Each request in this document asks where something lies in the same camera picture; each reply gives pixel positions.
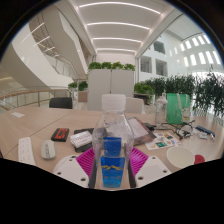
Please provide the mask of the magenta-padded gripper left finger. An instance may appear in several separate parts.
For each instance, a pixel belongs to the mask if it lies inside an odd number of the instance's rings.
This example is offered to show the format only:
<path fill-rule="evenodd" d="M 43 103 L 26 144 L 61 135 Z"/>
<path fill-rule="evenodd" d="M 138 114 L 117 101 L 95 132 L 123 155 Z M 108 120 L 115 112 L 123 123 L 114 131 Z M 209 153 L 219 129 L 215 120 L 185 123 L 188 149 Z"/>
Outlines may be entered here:
<path fill-rule="evenodd" d="M 76 185 L 93 189 L 96 183 L 94 150 L 90 148 L 79 156 L 70 155 L 62 158 L 56 164 L 53 173 Z"/>

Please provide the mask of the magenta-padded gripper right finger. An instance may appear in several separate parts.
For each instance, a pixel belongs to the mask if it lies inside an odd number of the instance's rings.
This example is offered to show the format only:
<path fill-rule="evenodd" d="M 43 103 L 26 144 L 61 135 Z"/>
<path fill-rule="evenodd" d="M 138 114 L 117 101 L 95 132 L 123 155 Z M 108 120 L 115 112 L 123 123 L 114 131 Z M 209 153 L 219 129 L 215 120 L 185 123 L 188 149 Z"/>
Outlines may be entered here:
<path fill-rule="evenodd" d="M 128 164 L 131 188 L 143 187 L 171 174 L 171 171 L 157 156 L 147 156 L 137 148 L 130 153 Z"/>

